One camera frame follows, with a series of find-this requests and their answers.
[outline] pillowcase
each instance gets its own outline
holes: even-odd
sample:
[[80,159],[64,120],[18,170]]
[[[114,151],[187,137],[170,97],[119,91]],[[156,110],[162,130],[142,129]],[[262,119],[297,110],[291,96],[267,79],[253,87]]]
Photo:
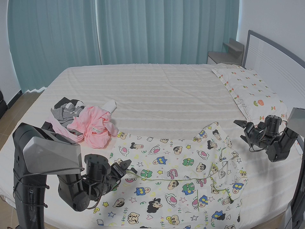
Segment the pillowcase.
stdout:
[[260,121],[264,122],[268,115],[287,120],[287,106],[256,71],[242,67],[215,68],[212,71],[227,88],[248,122],[257,125]]

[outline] tiled floor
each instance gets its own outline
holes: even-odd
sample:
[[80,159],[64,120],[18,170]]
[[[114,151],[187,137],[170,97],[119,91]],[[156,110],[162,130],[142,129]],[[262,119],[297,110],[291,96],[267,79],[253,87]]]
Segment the tiled floor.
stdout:
[[[0,119],[0,150],[12,133],[17,122],[25,112],[32,106],[41,93],[32,92],[23,94],[14,105]],[[258,225],[252,229],[276,229],[281,222],[282,215],[279,215],[268,222]],[[7,227],[15,228],[18,225],[16,210],[0,199],[0,229]],[[54,226],[45,225],[46,229],[58,229]]]

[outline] bed sheet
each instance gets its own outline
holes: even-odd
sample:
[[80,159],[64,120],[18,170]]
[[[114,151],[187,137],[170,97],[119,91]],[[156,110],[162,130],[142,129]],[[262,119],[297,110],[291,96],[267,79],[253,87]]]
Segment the bed sheet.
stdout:
[[[219,64],[217,67],[228,67]],[[162,138],[190,139],[213,121],[230,136],[235,150],[245,160],[248,184],[242,193],[240,228],[254,227],[285,211],[292,199],[301,159],[295,147],[285,161],[271,163],[264,152],[250,153],[240,139],[243,130],[235,119],[245,120],[217,76],[215,65],[127,64],[73,67],[63,71],[40,95],[19,123],[41,127],[62,97],[79,99],[86,105],[103,106],[114,99],[113,123],[120,131]],[[82,157],[88,153],[108,156],[106,149],[91,149],[81,142]],[[0,194],[14,206],[12,135],[0,151]],[[58,179],[49,175],[45,222],[62,229],[82,229],[81,213],[74,212],[57,193]]]

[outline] curtain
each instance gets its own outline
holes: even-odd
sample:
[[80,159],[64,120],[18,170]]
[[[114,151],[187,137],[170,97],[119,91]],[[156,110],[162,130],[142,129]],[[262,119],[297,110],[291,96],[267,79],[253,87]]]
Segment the curtain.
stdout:
[[22,92],[68,67],[101,64],[95,0],[9,0],[8,33]]
[[207,63],[236,39],[239,0],[97,0],[103,64]]

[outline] white wall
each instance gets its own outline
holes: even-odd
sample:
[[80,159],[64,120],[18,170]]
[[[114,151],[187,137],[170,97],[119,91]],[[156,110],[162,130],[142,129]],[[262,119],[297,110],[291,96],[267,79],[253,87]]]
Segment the white wall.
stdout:
[[253,30],[305,60],[305,0],[241,0],[237,40]]
[[20,85],[10,53],[7,33],[8,1],[0,0],[0,90],[6,104],[20,91]]

